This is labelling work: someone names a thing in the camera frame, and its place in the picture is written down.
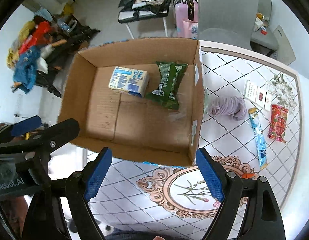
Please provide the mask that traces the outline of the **black bag on bench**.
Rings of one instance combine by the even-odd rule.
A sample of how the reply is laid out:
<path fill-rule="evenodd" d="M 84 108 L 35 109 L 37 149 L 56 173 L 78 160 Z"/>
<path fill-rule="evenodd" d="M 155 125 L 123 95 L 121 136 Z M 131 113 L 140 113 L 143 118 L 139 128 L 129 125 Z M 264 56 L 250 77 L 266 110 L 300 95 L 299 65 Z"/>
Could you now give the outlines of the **black bag on bench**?
<path fill-rule="evenodd" d="M 149 11 L 157 16 L 169 10 L 171 0 L 120 0 L 118 7 L 124 11 L 133 11 L 139 16 L 141 11 Z"/>

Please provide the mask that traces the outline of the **purple fuzzy cloth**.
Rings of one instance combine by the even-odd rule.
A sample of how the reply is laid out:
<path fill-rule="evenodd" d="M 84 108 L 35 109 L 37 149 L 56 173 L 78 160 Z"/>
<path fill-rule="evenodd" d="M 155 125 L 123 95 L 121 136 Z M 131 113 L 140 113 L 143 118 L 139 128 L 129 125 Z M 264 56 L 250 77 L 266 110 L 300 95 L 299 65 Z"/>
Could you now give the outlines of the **purple fuzzy cloth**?
<path fill-rule="evenodd" d="M 208 104 L 211 116 L 226 115 L 240 121 L 246 117 L 247 112 L 245 100 L 236 96 L 216 97 Z"/>

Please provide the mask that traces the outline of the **blue long snack packet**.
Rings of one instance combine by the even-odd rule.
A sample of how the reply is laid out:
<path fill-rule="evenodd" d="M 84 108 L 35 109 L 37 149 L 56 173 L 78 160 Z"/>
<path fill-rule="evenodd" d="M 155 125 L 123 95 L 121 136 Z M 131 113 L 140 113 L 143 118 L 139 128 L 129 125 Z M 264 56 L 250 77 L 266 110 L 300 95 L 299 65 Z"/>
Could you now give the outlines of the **blue long snack packet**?
<path fill-rule="evenodd" d="M 260 124 L 257 108 L 253 107 L 248 110 L 250 123 L 254 133 L 259 168 L 262 170 L 267 166 L 266 141 Z"/>

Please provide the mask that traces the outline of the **cream blue tissue pack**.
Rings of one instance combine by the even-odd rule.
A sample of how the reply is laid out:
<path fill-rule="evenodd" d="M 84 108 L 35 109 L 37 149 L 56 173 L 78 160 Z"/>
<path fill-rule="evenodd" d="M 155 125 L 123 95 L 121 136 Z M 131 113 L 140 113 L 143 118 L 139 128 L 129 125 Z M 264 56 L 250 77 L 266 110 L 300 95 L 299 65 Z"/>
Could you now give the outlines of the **cream blue tissue pack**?
<path fill-rule="evenodd" d="M 115 67 L 108 87 L 120 93 L 143 98 L 149 82 L 149 74 L 145 70 Z"/>

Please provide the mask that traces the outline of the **pile of colourful clothes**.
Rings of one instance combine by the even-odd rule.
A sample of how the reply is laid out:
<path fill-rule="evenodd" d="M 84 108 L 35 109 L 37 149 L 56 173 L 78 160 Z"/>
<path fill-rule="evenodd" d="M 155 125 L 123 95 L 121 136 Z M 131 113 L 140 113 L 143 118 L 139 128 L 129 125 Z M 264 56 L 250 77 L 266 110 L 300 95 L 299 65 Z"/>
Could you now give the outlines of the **pile of colourful clothes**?
<path fill-rule="evenodd" d="M 89 46 L 100 32 L 81 24 L 71 9 L 52 15 L 46 8 L 34 13 L 9 48 L 7 66 L 13 70 L 12 92 L 29 93 L 39 86 L 60 98 L 54 86 L 56 76 L 65 68 L 69 57 Z"/>

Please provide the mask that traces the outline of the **clear crinkled plastic wrapper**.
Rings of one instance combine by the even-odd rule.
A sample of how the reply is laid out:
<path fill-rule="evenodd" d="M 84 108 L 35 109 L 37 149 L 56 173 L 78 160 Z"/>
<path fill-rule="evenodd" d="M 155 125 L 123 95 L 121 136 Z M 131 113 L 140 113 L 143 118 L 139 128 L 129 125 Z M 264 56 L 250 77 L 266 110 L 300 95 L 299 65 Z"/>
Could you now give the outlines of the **clear crinkled plastic wrapper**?
<path fill-rule="evenodd" d="M 292 88 L 284 80 L 282 74 L 274 75 L 274 77 L 266 83 L 267 92 L 273 97 L 271 102 L 285 107 L 286 109 L 295 109 L 296 102 Z"/>

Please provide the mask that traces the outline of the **orange snack packet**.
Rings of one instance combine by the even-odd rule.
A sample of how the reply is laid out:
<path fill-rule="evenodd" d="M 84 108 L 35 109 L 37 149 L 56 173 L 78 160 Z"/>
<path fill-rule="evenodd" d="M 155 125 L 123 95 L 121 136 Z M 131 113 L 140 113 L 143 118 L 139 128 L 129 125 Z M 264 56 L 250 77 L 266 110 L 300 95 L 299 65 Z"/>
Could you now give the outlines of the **orange snack packet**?
<path fill-rule="evenodd" d="M 242 174 L 241 178 L 250 179 L 250 178 L 253 178 L 254 176 L 255 176 L 255 173 L 244 173 Z"/>

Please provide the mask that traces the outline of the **red snack bag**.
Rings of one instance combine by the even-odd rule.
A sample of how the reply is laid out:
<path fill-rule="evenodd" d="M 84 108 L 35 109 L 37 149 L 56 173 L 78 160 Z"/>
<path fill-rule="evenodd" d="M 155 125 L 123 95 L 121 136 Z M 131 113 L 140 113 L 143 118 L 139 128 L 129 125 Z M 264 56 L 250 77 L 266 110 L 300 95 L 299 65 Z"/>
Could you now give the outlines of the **red snack bag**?
<path fill-rule="evenodd" d="M 269 139 L 285 143 L 284 136 L 286 133 L 288 109 L 277 105 L 271 105 L 271 119 L 268 131 Z"/>

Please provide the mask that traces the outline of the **brown cardboard box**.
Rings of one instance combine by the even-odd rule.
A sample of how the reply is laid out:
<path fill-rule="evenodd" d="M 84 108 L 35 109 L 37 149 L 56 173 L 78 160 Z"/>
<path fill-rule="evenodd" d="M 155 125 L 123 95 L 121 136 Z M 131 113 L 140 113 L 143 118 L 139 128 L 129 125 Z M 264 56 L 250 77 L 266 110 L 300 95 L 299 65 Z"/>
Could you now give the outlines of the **brown cardboard box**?
<path fill-rule="evenodd" d="M 59 121 L 73 118 L 73 143 L 114 157 L 167 166 L 191 166 L 199 144 L 204 87 L 199 42 L 188 38 L 142 38 L 79 51 L 70 66 Z M 108 87 L 115 67 L 148 72 L 147 91 L 159 85 L 157 62 L 187 64 L 177 93 L 179 109 Z"/>

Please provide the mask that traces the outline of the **white bench with clutter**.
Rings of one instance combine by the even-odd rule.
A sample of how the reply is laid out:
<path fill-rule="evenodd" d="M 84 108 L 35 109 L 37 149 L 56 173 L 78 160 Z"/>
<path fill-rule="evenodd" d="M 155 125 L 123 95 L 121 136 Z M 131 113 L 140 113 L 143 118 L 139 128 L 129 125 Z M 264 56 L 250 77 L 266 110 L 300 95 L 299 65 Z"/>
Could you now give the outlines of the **white bench with clutter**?
<path fill-rule="evenodd" d="M 170 3 L 171 0 L 120 0 L 118 22 L 124 24 L 131 38 L 134 38 L 130 23 L 161 18 L 165 36 L 168 36 L 166 18 L 169 15 Z"/>

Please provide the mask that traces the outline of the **grey chair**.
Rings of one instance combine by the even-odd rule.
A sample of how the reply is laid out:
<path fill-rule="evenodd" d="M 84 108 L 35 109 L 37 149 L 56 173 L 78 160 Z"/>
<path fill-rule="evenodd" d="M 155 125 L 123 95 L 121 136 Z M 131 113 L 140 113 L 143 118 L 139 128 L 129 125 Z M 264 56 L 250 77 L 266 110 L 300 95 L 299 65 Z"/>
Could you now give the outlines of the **grey chair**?
<path fill-rule="evenodd" d="M 262 28 L 254 30 L 257 14 L 262 14 Z M 272 14 L 272 0 L 199 0 L 198 39 L 229 44 L 252 50 L 255 43 L 270 51 L 279 48 L 267 29 Z"/>

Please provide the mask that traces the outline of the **green snack bag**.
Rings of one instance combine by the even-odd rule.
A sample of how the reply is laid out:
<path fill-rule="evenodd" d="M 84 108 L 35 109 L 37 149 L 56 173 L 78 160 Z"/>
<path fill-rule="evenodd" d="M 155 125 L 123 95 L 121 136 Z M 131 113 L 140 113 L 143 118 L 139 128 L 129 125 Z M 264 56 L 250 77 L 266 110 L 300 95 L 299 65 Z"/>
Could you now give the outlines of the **green snack bag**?
<path fill-rule="evenodd" d="M 158 88 L 147 93 L 145 98 L 176 111 L 179 109 L 177 92 L 188 64 L 163 61 L 157 61 L 156 64 L 160 73 L 160 82 Z"/>

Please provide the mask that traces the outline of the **white red card box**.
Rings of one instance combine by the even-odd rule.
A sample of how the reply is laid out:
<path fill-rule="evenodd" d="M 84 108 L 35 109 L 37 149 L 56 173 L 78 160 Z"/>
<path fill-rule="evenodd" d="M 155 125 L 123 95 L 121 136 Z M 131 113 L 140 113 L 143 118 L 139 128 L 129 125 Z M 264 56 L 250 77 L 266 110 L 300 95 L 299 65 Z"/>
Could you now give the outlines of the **white red card box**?
<path fill-rule="evenodd" d="M 266 111 L 271 110 L 273 96 L 266 89 L 265 85 L 260 87 L 256 83 L 247 81 L 244 89 L 244 97 Z"/>

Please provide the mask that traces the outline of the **pink gift bag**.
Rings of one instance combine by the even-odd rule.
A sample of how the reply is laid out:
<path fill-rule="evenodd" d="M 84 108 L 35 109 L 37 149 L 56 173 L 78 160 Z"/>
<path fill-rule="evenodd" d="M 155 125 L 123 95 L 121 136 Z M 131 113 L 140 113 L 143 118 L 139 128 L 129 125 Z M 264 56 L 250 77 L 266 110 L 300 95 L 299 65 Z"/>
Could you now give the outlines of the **pink gift bag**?
<path fill-rule="evenodd" d="M 196 40 L 198 37 L 198 23 L 190 20 L 183 20 L 183 36 Z"/>

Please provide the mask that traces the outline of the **pink suitcase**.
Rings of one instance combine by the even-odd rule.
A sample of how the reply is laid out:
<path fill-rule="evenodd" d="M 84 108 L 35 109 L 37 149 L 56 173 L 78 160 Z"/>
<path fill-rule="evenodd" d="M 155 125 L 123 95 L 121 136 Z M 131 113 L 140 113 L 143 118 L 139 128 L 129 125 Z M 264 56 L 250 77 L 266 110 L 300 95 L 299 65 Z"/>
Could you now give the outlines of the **pink suitcase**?
<path fill-rule="evenodd" d="M 173 0 L 177 36 L 183 36 L 183 20 L 198 23 L 199 0 Z"/>

